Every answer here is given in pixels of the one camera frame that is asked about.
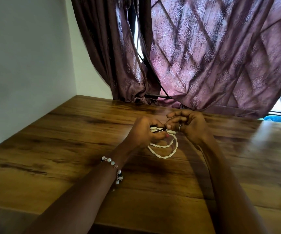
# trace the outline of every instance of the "wall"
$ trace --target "wall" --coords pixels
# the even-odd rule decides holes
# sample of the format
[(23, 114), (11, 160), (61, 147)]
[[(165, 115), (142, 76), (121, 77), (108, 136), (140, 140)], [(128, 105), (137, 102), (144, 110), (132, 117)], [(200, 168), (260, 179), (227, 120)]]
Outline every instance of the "wall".
[(65, 0), (0, 0), (0, 142), (75, 94)]
[(76, 92), (85, 96), (112, 99), (110, 87), (104, 82), (92, 65), (76, 23), (71, 0), (66, 0), (66, 6), (76, 78)]

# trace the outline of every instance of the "twisted white cord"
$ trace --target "twisted white cord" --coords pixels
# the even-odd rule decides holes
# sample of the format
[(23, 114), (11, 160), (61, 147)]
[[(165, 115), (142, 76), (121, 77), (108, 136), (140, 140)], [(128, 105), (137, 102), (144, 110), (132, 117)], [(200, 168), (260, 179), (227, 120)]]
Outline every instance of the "twisted white cord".
[[(150, 127), (150, 131), (151, 131), (151, 132), (155, 132), (155, 131), (157, 131), (157, 130), (162, 130), (162, 128), (159, 128), (159, 127)], [(177, 138), (176, 138), (176, 136), (175, 136), (175, 134), (176, 134), (177, 132), (176, 132), (176, 131), (173, 131), (173, 130), (168, 130), (168, 129), (166, 129), (166, 132), (167, 132), (169, 135), (173, 136), (174, 139), (176, 140), (175, 149), (173, 150), (173, 152), (172, 152), (169, 156), (162, 157), (162, 156), (156, 154), (156, 153), (150, 148), (150, 146), (148, 146), (148, 149), (149, 149), (154, 155), (156, 155), (156, 156), (159, 157), (159, 158), (164, 158), (164, 159), (169, 158), (169, 157), (172, 157), (173, 154), (176, 153), (177, 146), (178, 146)], [(167, 147), (170, 147), (170, 146), (173, 144), (174, 139), (172, 139), (171, 142), (170, 142), (168, 145), (161, 146), (161, 145), (156, 145), (156, 144), (153, 144), (153, 143), (150, 143), (150, 145), (152, 145), (152, 146), (154, 146), (154, 147), (158, 147), (158, 148), (167, 148)]]

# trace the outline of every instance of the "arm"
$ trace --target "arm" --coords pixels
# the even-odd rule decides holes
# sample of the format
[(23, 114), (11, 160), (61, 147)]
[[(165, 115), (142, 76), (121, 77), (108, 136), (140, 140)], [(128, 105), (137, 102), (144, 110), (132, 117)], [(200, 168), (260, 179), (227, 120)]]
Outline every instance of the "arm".
[(170, 130), (184, 133), (201, 150), (209, 169), (221, 226), (226, 233), (268, 233), (210, 132), (202, 113), (179, 110), (167, 115)]
[[(117, 169), (125, 165), (135, 149), (146, 147), (151, 140), (167, 137), (166, 132), (150, 132), (151, 125), (164, 127), (158, 120), (147, 117), (135, 121), (126, 139), (108, 156), (118, 165)], [(25, 234), (87, 234), (116, 179), (117, 169), (108, 162), (101, 162), (46, 209)]]

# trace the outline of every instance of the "hand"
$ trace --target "hand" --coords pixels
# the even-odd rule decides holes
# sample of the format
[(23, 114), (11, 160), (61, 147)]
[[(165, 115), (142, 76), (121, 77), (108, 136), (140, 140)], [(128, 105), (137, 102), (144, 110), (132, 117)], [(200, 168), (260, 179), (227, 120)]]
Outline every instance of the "hand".
[(200, 145), (202, 141), (213, 137), (201, 112), (184, 109), (166, 116), (170, 119), (165, 123), (165, 127), (179, 131), (179, 125), (182, 124), (180, 132), (184, 133), (193, 144)]
[(152, 133), (150, 126), (164, 128), (164, 125), (154, 118), (139, 117), (136, 119), (125, 141), (135, 148), (144, 148), (153, 140), (161, 140), (169, 136), (165, 131)]

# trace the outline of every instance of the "curtain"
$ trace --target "curtain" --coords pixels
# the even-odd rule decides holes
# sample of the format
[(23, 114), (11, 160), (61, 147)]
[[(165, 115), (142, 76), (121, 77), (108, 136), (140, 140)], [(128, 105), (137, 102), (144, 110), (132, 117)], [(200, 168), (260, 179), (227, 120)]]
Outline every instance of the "curtain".
[(148, 84), (146, 69), (137, 56), (127, 19), (131, 3), (131, 0), (72, 0), (90, 59), (110, 86), (113, 99), (147, 103), (145, 92), (159, 93), (160, 87), (150, 80)]
[(160, 105), (259, 118), (279, 99), (281, 0), (134, 4), (144, 58), (173, 98)]

